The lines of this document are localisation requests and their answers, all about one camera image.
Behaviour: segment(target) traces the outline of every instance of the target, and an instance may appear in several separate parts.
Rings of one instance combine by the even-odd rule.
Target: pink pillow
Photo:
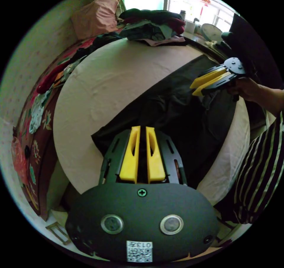
[[[95,0],[75,12],[71,20],[77,38],[83,40],[117,30],[115,12],[120,0]]]

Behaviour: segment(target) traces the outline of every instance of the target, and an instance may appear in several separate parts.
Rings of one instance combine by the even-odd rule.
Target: bottle
[[[181,15],[183,21],[185,21],[185,15],[186,15],[185,10],[181,10],[181,11],[180,11],[180,15]]]

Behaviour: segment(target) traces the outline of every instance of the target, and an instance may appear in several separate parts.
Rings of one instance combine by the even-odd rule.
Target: wooden frame
[[[58,222],[55,222],[55,223],[53,223],[53,224],[47,226],[46,229],[49,230],[50,232],[52,232],[53,235],[54,235],[55,237],[57,237],[57,238],[63,243],[63,245],[67,245],[67,244],[71,243],[71,239],[69,238],[69,236],[68,236],[60,227],[61,227],[61,225],[60,225]],[[58,230],[67,238],[67,240],[64,241],[59,235],[57,235],[57,234],[53,231],[53,228],[58,229]]]

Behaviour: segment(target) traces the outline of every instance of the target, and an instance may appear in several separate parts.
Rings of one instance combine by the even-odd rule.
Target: striped sleeve
[[[234,213],[242,224],[253,223],[273,196],[284,168],[283,112],[250,145],[235,187]]]

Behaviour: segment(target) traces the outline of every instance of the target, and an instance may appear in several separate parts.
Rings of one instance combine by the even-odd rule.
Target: qr code
[[[127,261],[152,262],[152,243],[131,241],[127,243]]]

